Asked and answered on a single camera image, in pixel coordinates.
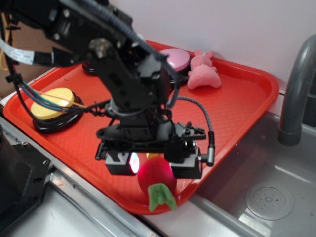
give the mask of red plush radish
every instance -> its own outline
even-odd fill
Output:
[[[153,157],[139,169],[138,183],[149,197],[149,210],[154,211],[158,205],[167,204],[172,210],[177,208],[173,193],[177,187],[170,163],[164,157]]]

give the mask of orange tray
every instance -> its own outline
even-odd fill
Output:
[[[157,50],[170,48],[150,42]],[[204,86],[195,90],[181,87],[180,95],[200,101],[210,114],[215,132],[216,156],[214,167],[203,166],[201,179],[178,179],[175,198],[178,206],[186,202],[209,174],[218,166],[228,152],[263,115],[279,94],[276,79],[261,70],[213,58],[222,86],[218,89]],[[87,75],[81,65],[56,68],[31,84],[42,92],[57,87],[66,87],[78,95],[86,105],[101,102],[111,96],[96,76]],[[26,104],[32,101],[23,94]],[[173,108],[174,122],[187,123],[207,130],[201,109],[186,101],[177,101]],[[135,214],[159,214],[169,211],[166,205],[154,212],[148,210],[149,200],[141,191],[137,176],[111,175],[103,161],[94,159],[100,139],[96,131],[110,122],[107,117],[84,114],[78,123],[65,131],[44,135],[38,133],[32,119],[21,106],[18,97],[12,97],[4,108],[4,115],[64,164],[114,200],[125,210]],[[207,152],[207,140],[198,141],[203,153]],[[140,154],[141,164],[146,160]]]

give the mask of round button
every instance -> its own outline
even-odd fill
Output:
[[[74,94],[67,88],[56,88],[47,91],[42,97],[62,107],[70,107],[72,105],[71,102],[75,100]],[[40,120],[53,119],[62,114],[62,112],[45,108],[36,102],[32,104],[31,112]]]

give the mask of plush ear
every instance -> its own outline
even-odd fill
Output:
[[[214,51],[209,51],[205,56],[209,59],[211,59],[214,56]]]
[[[199,49],[196,49],[196,50],[194,50],[194,55],[195,56],[200,56],[200,55],[203,55],[203,52],[201,50],[199,50]]]

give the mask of stuffed toy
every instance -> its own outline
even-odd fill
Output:
[[[199,49],[194,51],[194,57],[190,62],[191,71],[189,71],[188,88],[193,90],[199,86],[212,86],[219,88],[221,80],[217,74],[217,69],[213,67],[211,58],[214,56],[214,51],[209,51],[207,54]]]

